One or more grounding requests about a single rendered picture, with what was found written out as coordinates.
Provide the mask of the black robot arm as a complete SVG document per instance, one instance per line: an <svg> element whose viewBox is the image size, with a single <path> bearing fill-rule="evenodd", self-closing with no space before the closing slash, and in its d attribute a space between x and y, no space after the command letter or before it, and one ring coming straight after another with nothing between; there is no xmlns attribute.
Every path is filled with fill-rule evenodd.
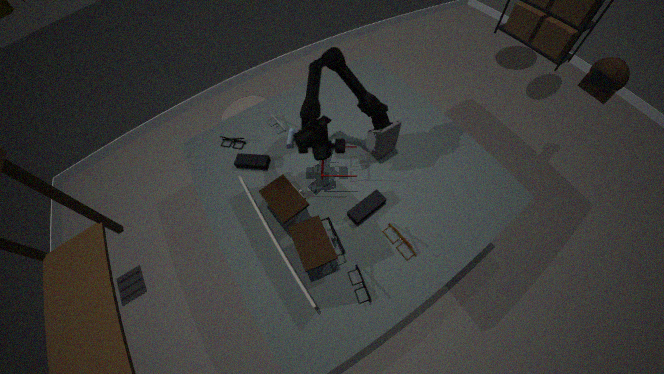
<svg viewBox="0 0 664 374"><path fill-rule="evenodd" d="M344 83L350 88L353 94L358 98L357 106L361 112L372 116L374 130L385 129L390 123L386 114L388 105L380 102L374 95L364 89L362 83L347 67L345 57L339 48L332 47L322 54L322 57L313 61L309 65L306 97L300 111L302 118L302 130L294 134L296 146L305 150L312 144L314 158L326 160L332 156L331 148L325 141L316 143L316 139L325 139L328 135L327 124L331 119L325 116L320 117L320 104L318 95L320 91L322 68L326 66L337 72ZM320 118L318 118L320 117ZM318 119L317 119L318 118ZM317 119L317 120L316 120ZM309 122L308 122L309 121Z"/></svg>

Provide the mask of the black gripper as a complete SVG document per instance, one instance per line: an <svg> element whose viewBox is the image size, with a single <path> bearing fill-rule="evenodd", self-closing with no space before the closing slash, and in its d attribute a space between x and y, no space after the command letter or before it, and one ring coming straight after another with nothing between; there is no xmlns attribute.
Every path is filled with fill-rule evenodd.
<svg viewBox="0 0 664 374"><path fill-rule="evenodd" d="M328 135L325 139L316 139L316 143L321 143L321 141L325 141L325 143L328 144L329 148L335 149L336 153L345 153L345 139L339 139L335 138L335 143L331 143L331 140L328 140ZM298 152L299 153L307 153L308 152L308 147L305 150L301 150L298 147Z"/></svg>

